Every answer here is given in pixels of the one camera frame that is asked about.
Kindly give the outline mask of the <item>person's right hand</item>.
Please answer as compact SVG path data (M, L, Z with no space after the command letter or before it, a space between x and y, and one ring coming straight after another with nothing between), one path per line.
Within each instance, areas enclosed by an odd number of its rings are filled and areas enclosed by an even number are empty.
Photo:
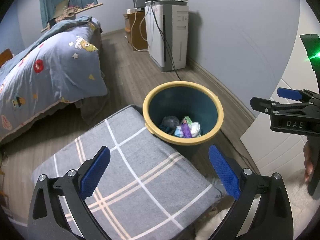
M308 141L304 145L303 152L304 152L304 166L305 166L304 181L307 182L313 172L313 163L311 160L312 150L310 148Z

